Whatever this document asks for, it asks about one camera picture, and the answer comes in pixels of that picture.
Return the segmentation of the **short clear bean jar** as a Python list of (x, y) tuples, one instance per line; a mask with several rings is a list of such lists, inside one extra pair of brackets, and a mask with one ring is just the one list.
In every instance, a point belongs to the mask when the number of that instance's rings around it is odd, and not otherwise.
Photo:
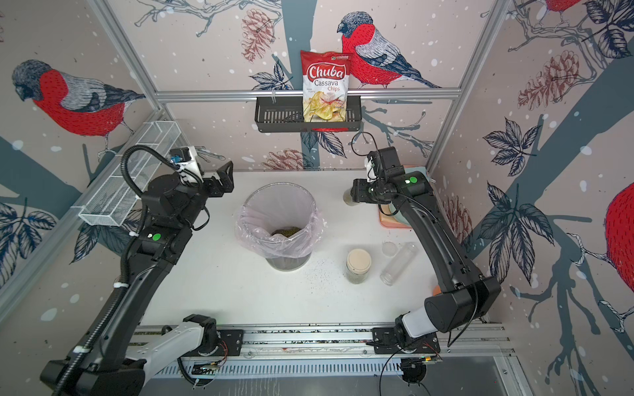
[(347, 189), (343, 193), (343, 201), (347, 206), (356, 206), (356, 202), (353, 200), (352, 193), (350, 189)]

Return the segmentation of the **clear jar lid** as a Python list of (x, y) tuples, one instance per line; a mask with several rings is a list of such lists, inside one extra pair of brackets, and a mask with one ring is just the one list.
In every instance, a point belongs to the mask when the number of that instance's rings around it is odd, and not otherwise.
[(399, 247), (393, 242), (384, 242), (381, 246), (381, 251), (387, 257), (394, 257), (398, 253)]

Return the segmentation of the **tall clear bean jar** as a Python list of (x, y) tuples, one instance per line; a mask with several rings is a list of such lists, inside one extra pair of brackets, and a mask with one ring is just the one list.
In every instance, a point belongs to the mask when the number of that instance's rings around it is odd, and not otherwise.
[(404, 244), (381, 272), (380, 278), (383, 283), (393, 286), (409, 264), (416, 258), (418, 252), (419, 248), (416, 244)]

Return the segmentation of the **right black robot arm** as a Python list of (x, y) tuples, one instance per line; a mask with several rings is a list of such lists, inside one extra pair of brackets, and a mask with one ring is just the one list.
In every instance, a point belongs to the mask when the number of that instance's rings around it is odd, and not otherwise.
[(467, 257), (423, 173), (405, 168), (393, 147), (375, 148), (365, 157), (368, 175), (354, 180), (353, 201), (392, 205), (404, 216), (429, 258), (440, 290), (426, 298), (422, 308), (396, 319), (397, 345), (408, 351), (429, 334), (464, 332), (474, 320), (488, 314), (500, 295), (500, 282), (485, 276)]

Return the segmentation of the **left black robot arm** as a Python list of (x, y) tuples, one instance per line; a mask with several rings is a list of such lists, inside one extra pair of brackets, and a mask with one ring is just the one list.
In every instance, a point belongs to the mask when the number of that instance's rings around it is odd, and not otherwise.
[[(140, 151), (173, 171), (152, 180), (145, 191), (128, 166)], [(64, 360), (49, 361), (41, 372), (41, 382), (54, 395), (138, 395), (171, 362), (199, 347), (215, 351), (219, 344), (216, 320), (193, 314), (144, 347), (129, 348), (155, 292), (198, 230), (195, 222), (208, 211), (207, 201), (234, 190), (234, 164), (227, 162), (216, 176), (204, 178), (193, 146), (174, 148), (165, 157), (135, 145), (122, 155), (120, 170), (141, 200), (139, 227), (121, 255), (112, 293), (87, 333)]]

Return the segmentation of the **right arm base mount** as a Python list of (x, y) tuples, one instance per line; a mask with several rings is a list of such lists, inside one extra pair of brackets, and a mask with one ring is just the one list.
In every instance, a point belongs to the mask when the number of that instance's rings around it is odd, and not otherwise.
[(429, 333), (418, 338), (411, 338), (404, 330), (396, 327), (379, 327), (371, 330), (371, 340), (368, 346), (378, 355), (431, 354), (440, 353), (439, 340), (436, 333)]

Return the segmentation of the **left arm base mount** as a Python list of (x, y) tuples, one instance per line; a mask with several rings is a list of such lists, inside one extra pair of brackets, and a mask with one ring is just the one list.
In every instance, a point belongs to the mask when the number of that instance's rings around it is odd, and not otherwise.
[(242, 329), (221, 329), (216, 332), (216, 343), (211, 346), (207, 341), (203, 341), (201, 346), (190, 351), (188, 357), (237, 357), (241, 355), (244, 341), (244, 330)]

